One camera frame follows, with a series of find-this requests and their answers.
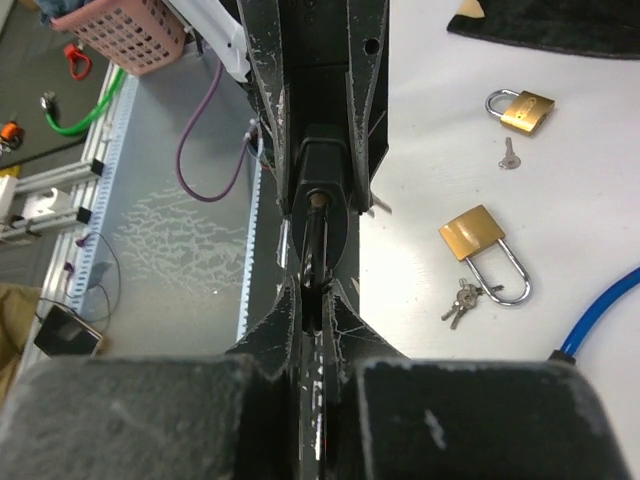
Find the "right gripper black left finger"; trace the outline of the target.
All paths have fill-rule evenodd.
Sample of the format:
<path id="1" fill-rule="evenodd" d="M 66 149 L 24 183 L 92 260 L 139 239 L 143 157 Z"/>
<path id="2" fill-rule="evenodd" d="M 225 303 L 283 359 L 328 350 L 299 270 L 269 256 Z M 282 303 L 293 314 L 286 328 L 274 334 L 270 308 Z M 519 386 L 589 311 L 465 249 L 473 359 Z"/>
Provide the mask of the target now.
<path id="1" fill-rule="evenodd" d="M 132 324 L 166 327 L 159 354 L 64 356 L 30 368 L 1 413 L 5 479 L 296 479 L 300 290 L 221 355 L 176 352 L 225 311 L 153 296 Z"/>

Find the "small brass padlock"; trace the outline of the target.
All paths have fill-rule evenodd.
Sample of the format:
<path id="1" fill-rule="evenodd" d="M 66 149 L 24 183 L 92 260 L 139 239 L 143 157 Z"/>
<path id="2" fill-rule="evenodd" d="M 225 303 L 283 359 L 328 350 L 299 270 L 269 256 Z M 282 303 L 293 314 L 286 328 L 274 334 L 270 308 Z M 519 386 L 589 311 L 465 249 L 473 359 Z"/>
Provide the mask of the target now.
<path id="1" fill-rule="evenodd" d="M 511 102 L 504 111 L 499 111 L 494 107 L 498 100 L 506 99 L 510 99 Z M 526 90 L 516 92 L 500 89 L 486 97 L 484 107 L 486 112 L 497 118 L 501 125 L 531 136 L 539 130 L 552 113 L 555 101 Z"/>

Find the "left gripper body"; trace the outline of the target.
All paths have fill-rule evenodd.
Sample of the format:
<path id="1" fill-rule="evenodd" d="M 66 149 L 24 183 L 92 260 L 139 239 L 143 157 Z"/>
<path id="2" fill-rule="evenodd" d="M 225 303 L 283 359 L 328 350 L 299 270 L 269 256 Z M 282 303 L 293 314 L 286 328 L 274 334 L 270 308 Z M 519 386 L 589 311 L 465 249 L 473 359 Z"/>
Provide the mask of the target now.
<path id="1" fill-rule="evenodd" d="M 344 1 L 281 1 L 285 83 L 291 125 L 346 127 L 348 42 Z"/>

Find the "small silver key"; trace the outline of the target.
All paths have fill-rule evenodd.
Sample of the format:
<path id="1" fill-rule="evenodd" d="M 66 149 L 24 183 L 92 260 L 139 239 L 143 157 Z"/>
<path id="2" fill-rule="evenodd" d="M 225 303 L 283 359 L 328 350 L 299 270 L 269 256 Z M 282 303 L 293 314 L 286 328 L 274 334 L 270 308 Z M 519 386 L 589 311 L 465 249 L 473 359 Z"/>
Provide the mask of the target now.
<path id="1" fill-rule="evenodd" d="M 505 138 L 505 154 L 498 166 L 505 170 L 513 170 L 521 166 L 521 159 L 515 154 L 510 137 Z"/>

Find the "long-shackle brass padlock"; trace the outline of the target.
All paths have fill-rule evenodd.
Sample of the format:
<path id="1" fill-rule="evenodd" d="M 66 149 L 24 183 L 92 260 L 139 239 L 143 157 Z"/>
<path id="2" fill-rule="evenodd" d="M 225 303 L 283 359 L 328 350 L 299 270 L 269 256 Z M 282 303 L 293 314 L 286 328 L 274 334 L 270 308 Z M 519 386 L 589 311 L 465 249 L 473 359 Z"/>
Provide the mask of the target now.
<path id="1" fill-rule="evenodd" d="M 494 303 L 503 307 L 524 304 L 532 293 L 529 273 L 506 242 L 506 233 L 484 205 L 477 205 L 439 228 L 439 234 L 455 258 L 467 265 L 481 290 Z M 505 298 L 495 293 L 475 263 L 486 251 L 500 248 L 517 271 L 523 283 L 519 296 Z"/>

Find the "long padlock keys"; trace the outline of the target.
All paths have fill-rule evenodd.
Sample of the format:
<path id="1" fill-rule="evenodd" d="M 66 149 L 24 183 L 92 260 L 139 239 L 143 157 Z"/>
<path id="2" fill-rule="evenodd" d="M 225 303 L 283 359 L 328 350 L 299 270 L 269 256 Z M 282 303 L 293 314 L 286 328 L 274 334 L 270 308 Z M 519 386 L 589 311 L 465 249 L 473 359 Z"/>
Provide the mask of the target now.
<path id="1" fill-rule="evenodd" d="M 450 309 L 441 317 L 441 320 L 443 322 L 451 321 L 450 329 L 456 330 L 462 317 L 477 306 L 478 298 L 484 294 L 481 287 L 461 278 L 455 300 Z"/>

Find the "black padlock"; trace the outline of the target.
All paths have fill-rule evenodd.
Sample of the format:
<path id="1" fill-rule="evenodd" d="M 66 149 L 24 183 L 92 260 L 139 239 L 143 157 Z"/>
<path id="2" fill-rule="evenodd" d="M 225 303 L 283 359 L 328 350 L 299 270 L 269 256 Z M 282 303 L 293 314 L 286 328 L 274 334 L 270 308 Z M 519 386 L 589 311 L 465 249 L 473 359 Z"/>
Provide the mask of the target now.
<path id="1" fill-rule="evenodd" d="M 300 260 L 302 328 L 322 329 L 322 296 L 346 245 L 347 148 L 340 129 L 311 125 L 298 152 L 291 212 L 292 239 Z"/>

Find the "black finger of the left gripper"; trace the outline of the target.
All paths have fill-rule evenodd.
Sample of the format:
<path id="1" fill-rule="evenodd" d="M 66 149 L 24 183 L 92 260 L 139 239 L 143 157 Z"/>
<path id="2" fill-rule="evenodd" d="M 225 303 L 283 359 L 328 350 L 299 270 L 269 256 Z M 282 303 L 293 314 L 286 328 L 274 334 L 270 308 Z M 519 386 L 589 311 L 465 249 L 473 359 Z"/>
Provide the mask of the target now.
<path id="1" fill-rule="evenodd" d="M 254 83 L 260 92 L 272 138 L 277 200 L 282 214 L 289 216 L 289 112 L 279 2 L 240 0 L 237 5 Z"/>
<path id="2" fill-rule="evenodd" d="M 371 182 L 388 151 L 388 1 L 348 1 L 347 114 L 353 205 L 373 204 Z"/>

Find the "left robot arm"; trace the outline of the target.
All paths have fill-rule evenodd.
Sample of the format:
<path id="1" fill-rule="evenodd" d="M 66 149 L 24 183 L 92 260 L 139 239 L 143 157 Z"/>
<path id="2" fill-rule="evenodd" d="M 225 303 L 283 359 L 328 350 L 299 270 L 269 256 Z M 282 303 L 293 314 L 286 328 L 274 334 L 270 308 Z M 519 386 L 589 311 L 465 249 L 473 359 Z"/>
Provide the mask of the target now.
<path id="1" fill-rule="evenodd" d="M 353 209 L 372 205 L 388 151 L 387 1 L 175 1 L 173 7 L 251 93 L 271 141 L 285 214 L 302 184 L 303 145 L 315 127 L 344 143 Z"/>

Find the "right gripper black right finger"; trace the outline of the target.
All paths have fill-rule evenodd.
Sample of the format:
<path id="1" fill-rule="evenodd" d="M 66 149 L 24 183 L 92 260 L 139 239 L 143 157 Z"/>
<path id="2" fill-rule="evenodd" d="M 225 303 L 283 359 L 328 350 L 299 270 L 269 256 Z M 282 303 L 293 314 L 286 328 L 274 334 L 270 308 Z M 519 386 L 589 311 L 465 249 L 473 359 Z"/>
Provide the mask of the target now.
<path id="1" fill-rule="evenodd" d="M 323 293 L 331 479 L 626 479 L 600 399 L 560 361 L 401 355 Z"/>

